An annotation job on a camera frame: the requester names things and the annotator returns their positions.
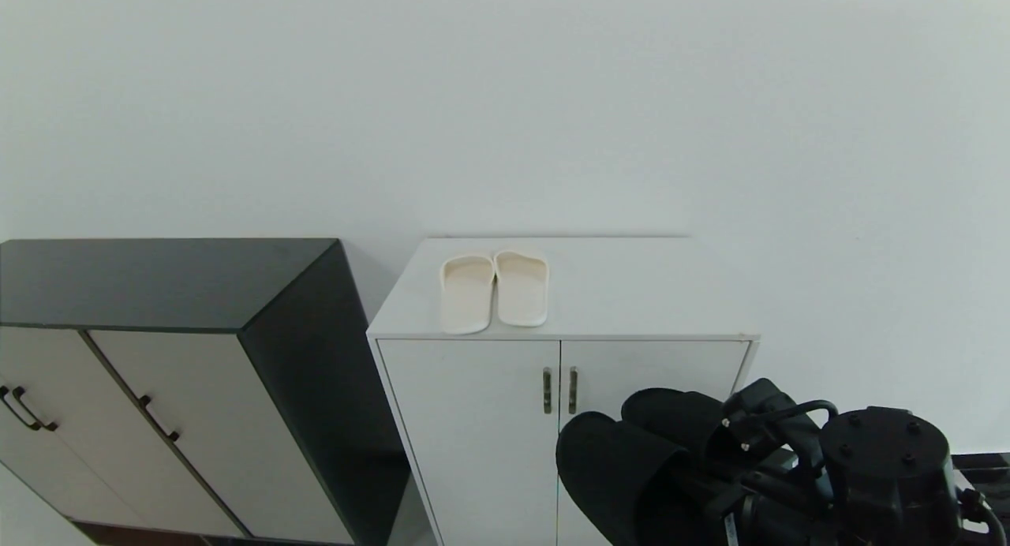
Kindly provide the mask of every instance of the black and white cabinet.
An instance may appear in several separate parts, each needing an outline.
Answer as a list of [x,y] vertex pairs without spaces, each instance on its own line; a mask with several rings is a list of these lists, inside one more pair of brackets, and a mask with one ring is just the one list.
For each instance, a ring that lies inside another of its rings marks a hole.
[[385,544],[409,465],[338,240],[0,244],[0,461],[66,517]]

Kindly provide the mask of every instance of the cabinet top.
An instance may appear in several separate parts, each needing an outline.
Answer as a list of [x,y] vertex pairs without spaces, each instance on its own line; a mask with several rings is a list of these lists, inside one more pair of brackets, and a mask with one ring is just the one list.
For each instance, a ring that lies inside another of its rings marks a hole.
[[[523,247],[550,265],[547,320],[512,327],[492,312],[477,334],[439,327],[443,261]],[[428,239],[414,252],[369,327],[373,338],[684,338],[756,340],[744,292],[718,255],[686,237]]]
[[8,240],[0,324],[238,331],[333,239]]

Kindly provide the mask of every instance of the black handle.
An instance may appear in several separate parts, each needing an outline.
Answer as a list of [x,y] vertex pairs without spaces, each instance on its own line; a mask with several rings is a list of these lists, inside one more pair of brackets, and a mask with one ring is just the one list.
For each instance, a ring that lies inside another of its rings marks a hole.
[[24,409],[24,412],[27,412],[28,416],[30,416],[32,420],[35,420],[35,424],[39,424],[42,428],[46,428],[46,430],[48,430],[49,432],[57,431],[57,428],[59,428],[60,426],[55,421],[50,421],[48,424],[42,424],[42,421],[39,420],[37,416],[35,416],[35,413],[31,412],[31,409],[29,407],[24,406],[24,402],[21,401],[21,397],[24,396],[24,393],[25,393],[24,387],[18,387],[17,389],[14,389],[14,392],[11,393],[11,395],[14,395],[14,400],[17,401],[19,405],[21,405],[21,407]]
[[39,424],[38,421],[35,421],[32,424],[28,424],[27,421],[24,421],[24,419],[21,418],[21,414],[18,414],[16,412],[14,412],[13,407],[11,407],[10,403],[7,402],[7,395],[9,393],[10,393],[10,389],[7,389],[6,387],[0,387],[0,401],[3,401],[3,405],[5,407],[7,407],[7,410],[10,410],[10,413],[14,414],[14,417],[17,418],[17,420],[20,421],[21,424],[24,424],[25,428],[28,428],[32,432],[36,432],[36,431],[41,430],[42,429],[42,425]]
[[162,434],[166,438],[169,438],[170,441],[178,442],[179,432],[173,431],[171,434],[167,433],[165,431],[165,428],[162,428],[161,421],[155,420],[154,414],[150,414],[150,411],[147,410],[147,406],[149,405],[149,403],[150,403],[150,396],[147,395],[140,396],[140,410],[143,411],[144,414],[146,414],[147,419],[150,420],[150,423],[155,424],[155,426],[158,426],[159,430],[162,431]]

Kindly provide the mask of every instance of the black cabinet top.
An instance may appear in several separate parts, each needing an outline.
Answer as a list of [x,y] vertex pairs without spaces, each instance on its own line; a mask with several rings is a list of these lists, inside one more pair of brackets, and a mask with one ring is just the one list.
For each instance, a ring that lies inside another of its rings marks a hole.
[[335,239],[8,240],[0,324],[240,331]]

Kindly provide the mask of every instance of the floor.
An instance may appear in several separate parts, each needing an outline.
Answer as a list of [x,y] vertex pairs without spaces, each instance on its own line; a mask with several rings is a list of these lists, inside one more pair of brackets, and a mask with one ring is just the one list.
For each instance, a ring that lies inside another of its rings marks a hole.
[[[954,458],[958,469],[957,486],[974,486],[982,492],[1010,532],[1010,454],[986,454]],[[88,540],[76,532],[62,517],[49,509],[27,487],[23,487],[9,471],[0,466],[0,486],[4,488],[0,502],[0,535],[4,546],[52,544],[54,546],[84,546],[94,542],[102,546],[280,546],[281,543],[209,539],[168,533],[147,533],[106,527],[85,528]],[[966,523],[966,527],[985,532],[983,525]],[[390,536],[390,546],[436,546],[421,504],[417,485],[411,479],[400,515]]]
[[[78,524],[77,527],[100,546],[293,546],[291,542],[201,538],[98,525]],[[389,546],[437,546],[414,477],[407,481],[400,514],[390,534]]]

